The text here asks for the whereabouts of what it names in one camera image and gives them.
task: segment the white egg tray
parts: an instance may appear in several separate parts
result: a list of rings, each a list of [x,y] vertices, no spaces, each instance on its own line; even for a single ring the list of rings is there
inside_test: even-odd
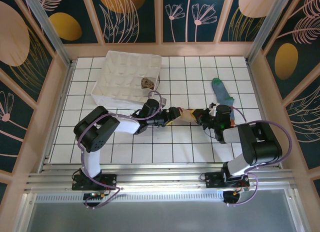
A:
[[[106,108],[140,109],[151,89],[142,88],[142,78],[157,87],[161,56],[109,51],[91,96]]]

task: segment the tile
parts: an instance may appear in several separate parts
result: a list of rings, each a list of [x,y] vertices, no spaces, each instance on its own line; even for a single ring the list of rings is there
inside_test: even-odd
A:
[[[89,75],[89,81],[96,82],[100,76],[101,69],[91,69]]]
[[[212,81],[203,81],[205,94],[214,94],[214,89],[212,88]]]
[[[157,91],[162,94],[170,94],[170,81],[160,81]]]
[[[170,80],[186,80],[186,69],[170,68]]]
[[[74,144],[75,137],[74,127],[60,127],[55,143],[57,144]]]
[[[240,94],[243,108],[258,108],[256,96],[254,94]]]
[[[203,80],[212,81],[213,78],[218,77],[218,71],[216,68],[201,68]]]
[[[206,108],[206,97],[204,94],[189,94],[189,108]]]
[[[219,79],[221,80],[234,80],[234,72],[232,68],[218,68]]]
[[[114,136],[115,136],[115,133],[113,133],[110,138],[106,141],[106,144],[113,144],[114,143]]]
[[[91,68],[102,68],[105,63],[106,58],[93,58]]]
[[[135,135],[133,143],[152,143],[152,128],[147,128],[145,132]]]
[[[229,57],[215,57],[217,68],[232,68]]]
[[[186,85],[189,94],[205,93],[203,81],[187,81]]]
[[[153,136],[153,143],[172,143],[171,126],[154,128]]]
[[[173,143],[191,143],[190,126],[172,126]]]
[[[64,109],[68,110],[81,110],[82,104],[84,102],[84,96],[68,96],[66,98],[66,103]]]
[[[186,81],[170,81],[171,94],[186,94],[187,82]]]
[[[84,95],[86,93],[87,82],[71,82],[68,95]]]
[[[215,94],[206,94],[205,100],[206,100],[206,108],[208,108],[211,103],[217,104],[217,97]]]
[[[214,155],[211,143],[194,143],[193,157],[195,163],[212,163],[214,162]]]
[[[187,94],[171,95],[171,106],[188,108],[188,96]]]
[[[215,57],[200,57],[202,68],[216,68]]]
[[[237,85],[235,81],[222,81],[228,93],[238,93]]]
[[[85,91],[86,95],[90,95],[91,94],[92,89],[94,88],[95,84],[96,84],[96,82],[88,82],[88,84],[86,86],[86,91]]]
[[[70,163],[81,164],[81,150],[78,148],[77,145],[73,147]]]
[[[192,143],[211,143],[211,138],[207,136],[202,126],[191,126]]]
[[[186,68],[187,80],[202,80],[201,68]]]
[[[172,163],[172,144],[153,145],[153,163]]]
[[[243,119],[243,117],[241,116],[241,114],[238,111],[234,111],[234,123],[235,124],[243,124],[245,123],[245,120]]]
[[[233,106],[235,108],[242,108],[239,94],[230,94],[234,98]]]
[[[184,57],[169,57],[169,65],[171,68],[184,68],[185,58]]]
[[[55,145],[50,163],[70,163],[74,145]]]
[[[161,67],[162,68],[168,68],[169,67],[169,57],[162,57]]]
[[[173,145],[174,163],[193,163],[192,144],[178,143]]]
[[[81,110],[79,121],[83,120],[90,112],[91,110]]]
[[[152,163],[152,144],[134,144],[132,163]]]
[[[248,122],[261,120],[261,114],[259,109],[244,109],[243,113]]]
[[[200,68],[200,59],[199,57],[184,57],[185,67],[186,68]]]
[[[78,58],[75,68],[91,68],[93,58]]]
[[[100,150],[100,164],[111,163],[112,144],[106,144]]]
[[[132,134],[125,132],[115,132],[114,133],[114,143],[129,143],[132,144],[134,137]]]
[[[164,108],[169,108],[169,107],[171,107],[171,97],[170,97],[170,95],[164,95],[163,98],[166,99],[166,104],[165,104],[165,107],[164,107]]]
[[[232,144],[234,158],[237,158],[239,155],[242,154],[242,148],[240,143],[233,143]]]
[[[97,106],[98,105],[95,103],[91,95],[85,95],[82,107],[83,110],[93,110]]]
[[[112,163],[131,163],[132,144],[115,144],[112,150]]]
[[[232,152],[231,144],[220,144],[220,143],[213,143],[213,154],[214,154],[214,161],[217,162],[228,162],[233,160],[234,155]]]
[[[89,78],[90,69],[75,69],[72,77],[73,82],[86,82]]]
[[[236,80],[250,80],[247,68],[233,68],[233,73]]]
[[[169,68],[161,68],[160,69],[160,80],[163,81],[163,80],[170,80],[170,75],[169,75]]]
[[[251,81],[242,81],[237,80],[236,84],[238,86],[239,93],[255,93],[254,88],[252,87]]]
[[[246,61],[244,57],[230,57],[232,66],[234,68],[246,68]]]
[[[80,110],[64,110],[60,126],[76,126],[80,113]]]

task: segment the white tile floor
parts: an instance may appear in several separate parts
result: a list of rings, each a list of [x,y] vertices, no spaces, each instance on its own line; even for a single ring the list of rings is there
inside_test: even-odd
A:
[[[78,58],[48,163],[79,164],[74,126],[96,107],[90,96],[104,58]],[[206,108],[217,102],[211,86],[219,77],[248,121],[261,119],[243,57],[163,57],[158,91],[170,106]],[[132,114],[132,110],[113,110]],[[235,123],[243,123],[235,112]],[[239,144],[219,144],[200,126],[175,121],[140,135],[115,133],[102,148],[101,164],[225,162],[241,154]]]

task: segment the sock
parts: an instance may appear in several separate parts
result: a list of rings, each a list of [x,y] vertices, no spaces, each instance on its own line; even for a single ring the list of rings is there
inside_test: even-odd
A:
[[[212,88],[214,90],[216,100],[218,103],[227,106],[232,106],[234,104],[235,99],[229,95],[224,83],[219,78],[214,78],[212,80]],[[234,118],[235,114],[232,109],[230,119],[234,120]]]

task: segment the cable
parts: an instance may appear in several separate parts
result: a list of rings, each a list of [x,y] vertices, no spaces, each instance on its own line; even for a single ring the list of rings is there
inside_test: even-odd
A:
[[[149,94],[148,94],[148,99],[150,98],[151,96],[151,93],[156,93],[159,95],[160,97],[160,103],[162,104],[162,96],[159,92],[157,91],[150,91]],[[103,184],[103,183],[100,183],[98,181],[96,181],[95,179],[93,179],[90,175],[89,175],[89,172],[86,168],[86,165],[85,165],[85,148],[83,147],[83,145],[81,144],[81,141],[84,137],[84,135],[97,123],[99,122],[100,120],[108,117],[108,116],[114,116],[114,117],[120,117],[120,118],[127,118],[127,119],[132,119],[132,120],[147,120],[147,119],[150,119],[152,117],[154,117],[160,110],[162,109],[161,106],[158,107],[158,109],[155,111],[155,113],[153,113],[152,115],[146,117],[146,118],[134,118],[132,116],[127,116],[127,115],[122,115],[122,114],[114,114],[114,113],[107,113],[107,114],[104,114],[102,116],[100,116],[99,118],[97,118],[94,122],[92,122],[83,132],[82,134],[80,135],[79,139],[78,139],[78,147],[80,148],[81,150],[81,167],[82,167],[82,171],[84,172],[85,176],[88,177],[92,182],[104,187],[104,188],[110,188],[110,189],[117,189],[117,191],[110,197],[108,198],[105,202],[103,203],[100,203],[98,204],[97,206],[93,206],[93,207],[90,207],[88,204],[87,204],[87,201],[88,199],[85,200],[85,205],[86,205],[86,208],[91,208],[91,209],[95,209],[95,208],[100,208],[102,206],[104,206],[105,204],[109,203],[121,190],[120,187],[117,187],[117,186],[110,186],[110,185],[107,185],[107,184]]]
[[[238,111],[238,112],[241,114],[242,118],[244,118],[245,123],[247,123],[247,120],[245,119],[246,117],[245,117],[244,114],[240,111],[239,108],[235,108],[234,106],[230,106],[230,107],[231,107],[232,109]]]
[[[245,204],[245,203],[248,203],[250,200],[252,200],[252,199],[254,198],[254,196],[257,194],[258,184],[259,184],[258,177],[257,177],[255,174],[253,174],[253,173],[248,173],[248,175],[252,175],[252,176],[255,178],[255,180],[256,180],[255,191],[253,192],[253,194],[250,196],[250,198],[246,199],[246,200],[243,201],[243,202],[240,202],[240,203],[227,203],[227,204],[226,204],[227,206],[229,206],[229,204],[233,205],[234,207],[235,207],[236,205],[243,205],[243,204]]]
[[[209,134],[207,134],[207,132],[204,130],[204,133],[206,134],[206,136],[209,136],[210,138],[214,138],[214,139],[216,139],[215,137],[212,137],[212,136],[210,136]]]
[[[235,109],[236,111],[238,111],[242,117],[244,118],[245,120],[245,123],[247,123],[247,120],[245,119],[245,116],[244,114],[238,109],[238,108],[235,108],[233,106],[231,106],[232,109]],[[253,173],[249,173],[249,171],[255,169],[255,168],[259,168],[259,167],[263,167],[263,166],[268,166],[268,165],[273,165],[273,164],[278,164],[278,163],[281,163],[283,162],[285,159],[288,158],[288,156],[290,155],[291,151],[292,151],[292,139],[291,139],[291,136],[290,134],[288,133],[288,131],[283,127],[281,126],[280,124],[278,123],[275,123],[275,122],[272,122],[272,121],[268,121],[268,120],[256,120],[256,121],[252,121],[252,122],[249,122],[249,124],[253,124],[253,123],[268,123],[268,124],[271,124],[271,125],[274,125],[276,127],[278,127],[279,129],[281,129],[285,135],[287,136],[288,138],[288,142],[289,142],[289,147],[288,147],[288,151],[287,153],[285,154],[285,156],[283,156],[281,159],[275,161],[275,162],[269,162],[269,163],[265,163],[265,164],[260,164],[260,165],[257,165],[257,166],[254,166],[254,167],[250,167],[248,169],[246,169],[244,172],[244,174],[247,174],[247,175],[252,175],[255,179],[256,179],[256,187],[255,187],[255,191],[253,192],[253,194],[251,195],[250,198],[248,198],[247,200],[243,201],[243,202],[240,202],[240,203],[232,203],[233,206],[236,206],[236,205],[242,205],[242,204],[245,204],[247,202],[249,202],[251,199],[253,199],[253,197],[256,195],[257,193],[257,190],[258,190],[258,183],[259,183],[259,180],[258,180],[258,177],[253,174]]]

